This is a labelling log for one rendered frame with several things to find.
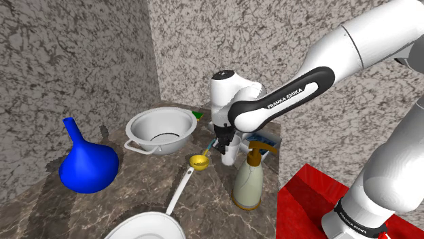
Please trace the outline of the white box with blue items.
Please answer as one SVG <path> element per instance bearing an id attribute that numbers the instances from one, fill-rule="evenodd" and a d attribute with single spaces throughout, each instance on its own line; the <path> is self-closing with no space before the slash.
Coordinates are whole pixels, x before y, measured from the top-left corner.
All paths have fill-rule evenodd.
<path id="1" fill-rule="evenodd" d="M 261 149 L 260 154 L 262 156 L 262 160 L 265 160 L 269 155 L 275 156 L 276 158 L 279 156 L 279 147 L 281 144 L 281 138 L 279 136 L 265 130 L 259 130 L 253 133 L 243 133 L 242 141 L 240 144 L 240 150 L 243 153 L 248 153 L 251 151 L 251 149 L 248 148 L 251 141 L 266 143 L 277 150 L 276 153 L 273 153 L 269 150 Z"/>

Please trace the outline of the white cup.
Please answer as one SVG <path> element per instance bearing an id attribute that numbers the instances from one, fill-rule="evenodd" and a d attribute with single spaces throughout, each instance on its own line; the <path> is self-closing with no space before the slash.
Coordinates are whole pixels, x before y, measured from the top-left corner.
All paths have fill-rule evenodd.
<path id="1" fill-rule="evenodd" d="M 222 164 L 225 166 L 231 166 L 235 163 L 239 147 L 241 144 L 241 138 L 238 135 L 234 135 L 233 140 L 228 146 L 225 146 L 225 154 L 221 155 Z"/>

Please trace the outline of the red robot stand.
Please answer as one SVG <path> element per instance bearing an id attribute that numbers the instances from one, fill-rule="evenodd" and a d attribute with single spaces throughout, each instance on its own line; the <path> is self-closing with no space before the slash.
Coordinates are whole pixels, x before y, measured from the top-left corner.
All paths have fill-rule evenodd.
<path id="1" fill-rule="evenodd" d="M 276 239 L 327 239 L 321 218 L 348 189 L 305 164 L 279 191 Z"/>

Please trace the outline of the blue vase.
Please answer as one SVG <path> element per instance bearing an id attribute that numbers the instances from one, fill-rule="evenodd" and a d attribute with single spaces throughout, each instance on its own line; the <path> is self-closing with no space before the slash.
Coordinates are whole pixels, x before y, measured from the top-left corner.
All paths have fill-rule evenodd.
<path id="1" fill-rule="evenodd" d="M 86 141 L 72 117 L 66 117 L 63 123 L 73 146 L 58 170 L 62 184 L 81 194 L 108 187 L 118 173 L 117 153 L 109 146 Z"/>

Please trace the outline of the white colander bowl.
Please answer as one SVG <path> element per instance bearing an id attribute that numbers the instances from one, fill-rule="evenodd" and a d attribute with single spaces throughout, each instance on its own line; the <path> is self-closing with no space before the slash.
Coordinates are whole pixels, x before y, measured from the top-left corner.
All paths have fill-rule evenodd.
<path id="1" fill-rule="evenodd" d="M 124 147 L 144 155 L 168 155 L 187 143 L 197 126 L 195 115 L 179 107 L 158 107 L 134 116 L 126 125 Z"/>

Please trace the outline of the white frying pan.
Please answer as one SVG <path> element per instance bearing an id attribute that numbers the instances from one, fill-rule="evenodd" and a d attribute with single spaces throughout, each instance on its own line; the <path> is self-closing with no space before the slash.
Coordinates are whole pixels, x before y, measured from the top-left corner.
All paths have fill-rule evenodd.
<path id="1" fill-rule="evenodd" d="M 104 239 L 186 239 L 182 227 L 171 213 L 193 172 L 194 168 L 189 167 L 165 213 L 151 211 L 132 216 L 115 227 Z"/>

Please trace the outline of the yellow measuring spoon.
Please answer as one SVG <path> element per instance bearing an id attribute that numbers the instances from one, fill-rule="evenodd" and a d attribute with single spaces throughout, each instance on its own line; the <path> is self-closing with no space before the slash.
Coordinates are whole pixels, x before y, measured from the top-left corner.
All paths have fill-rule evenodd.
<path id="1" fill-rule="evenodd" d="M 190 166 L 194 170 L 201 171 L 207 168 L 207 166 L 209 165 L 209 158 L 207 157 L 207 153 L 215 142 L 216 139 L 213 139 L 202 154 L 193 155 L 190 158 Z"/>

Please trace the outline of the cream soap dispenser bottle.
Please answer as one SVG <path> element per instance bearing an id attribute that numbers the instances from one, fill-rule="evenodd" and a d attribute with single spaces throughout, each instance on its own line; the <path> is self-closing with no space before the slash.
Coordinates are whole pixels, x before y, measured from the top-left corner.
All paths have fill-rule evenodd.
<path id="1" fill-rule="evenodd" d="M 263 189 L 263 168 L 261 149 L 276 153 L 277 150 L 269 144 L 251 141 L 248 146 L 251 151 L 237 172 L 232 189 L 232 201 L 243 210 L 254 210 L 261 202 Z"/>

